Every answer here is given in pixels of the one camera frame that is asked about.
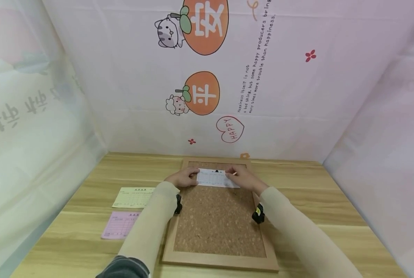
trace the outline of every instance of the white fabric backdrop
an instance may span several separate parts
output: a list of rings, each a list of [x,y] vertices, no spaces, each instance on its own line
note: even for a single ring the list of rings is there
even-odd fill
[[[414,23],[414,0],[44,2],[109,150],[137,153],[323,162]]]
[[[0,266],[105,152],[42,2],[0,0]]]
[[[414,277],[414,32],[324,166]]]

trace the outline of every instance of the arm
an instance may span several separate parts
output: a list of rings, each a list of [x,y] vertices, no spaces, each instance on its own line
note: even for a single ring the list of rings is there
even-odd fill
[[[199,169],[187,168],[161,182],[140,213],[118,255],[97,278],[152,277],[166,225],[177,208],[176,186],[196,185],[190,177]]]
[[[267,218],[282,232],[314,277],[362,278],[338,246],[276,188],[268,187],[245,167],[234,166],[227,172],[229,179],[242,188],[254,191],[260,197]]]
[[[119,255],[137,258],[152,273],[165,228],[177,207],[178,193],[179,190],[168,181],[163,181],[156,187],[126,237]]]

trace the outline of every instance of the white paper slip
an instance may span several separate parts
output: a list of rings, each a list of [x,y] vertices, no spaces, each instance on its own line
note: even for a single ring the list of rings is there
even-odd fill
[[[145,208],[153,191],[154,187],[122,187],[113,208]]]
[[[225,176],[224,170],[199,169],[198,178],[199,185],[239,188],[234,182]]]

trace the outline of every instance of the beige sleeve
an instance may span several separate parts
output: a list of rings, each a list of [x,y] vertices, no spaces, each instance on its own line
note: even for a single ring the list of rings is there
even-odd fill
[[[260,195],[260,203],[267,218],[287,239],[313,277],[362,278],[338,246],[276,188],[266,189]]]
[[[170,182],[161,182],[119,251],[119,255],[141,260],[150,271],[150,277],[165,228],[177,208],[176,194],[178,193],[179,190]]]

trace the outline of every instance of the hand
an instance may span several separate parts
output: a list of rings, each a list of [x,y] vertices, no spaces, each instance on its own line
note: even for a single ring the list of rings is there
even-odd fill
[[[225,175],[239,187],[253,191],[258,196],[268,188],[267,184],[257,178],[244,166],[233,165],[225,171]]]
[[[198,168],[188,167],[180,170],[179,172],[174,173],[164,181],[171,182],[176,187],[187,187],[190,185],[198,185],[198,181],[192,179],[192,176],[195,173],[199,173]]]

